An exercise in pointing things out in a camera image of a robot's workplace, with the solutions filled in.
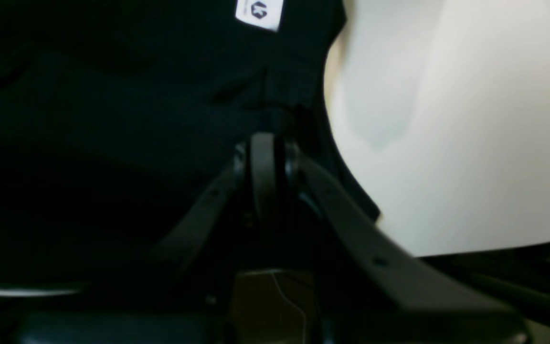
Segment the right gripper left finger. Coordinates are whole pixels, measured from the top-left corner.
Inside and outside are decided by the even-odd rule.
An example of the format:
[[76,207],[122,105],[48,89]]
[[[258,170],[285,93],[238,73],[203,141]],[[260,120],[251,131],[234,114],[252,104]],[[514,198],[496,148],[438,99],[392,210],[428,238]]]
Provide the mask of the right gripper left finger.
[[244,183],[247,148],[247,143],[235,146],[231,163],[213,179],[175,228],[155,246],[155,263],[171,264],[176,271],[183,272],[200,255],[232,194]]

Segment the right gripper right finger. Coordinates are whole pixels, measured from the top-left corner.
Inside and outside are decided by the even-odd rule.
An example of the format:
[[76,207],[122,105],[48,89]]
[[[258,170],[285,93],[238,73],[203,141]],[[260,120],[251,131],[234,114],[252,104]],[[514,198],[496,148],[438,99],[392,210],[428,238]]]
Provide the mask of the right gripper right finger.
[[309,235],[316,277],[335,305],[330,316],[353,326],[521,326],[508,306],[465,287],[404,252],[325,169],[292,140],[250,139],[254,207],[265,232],[283,231],[287,211],[303,202],[318,220]]

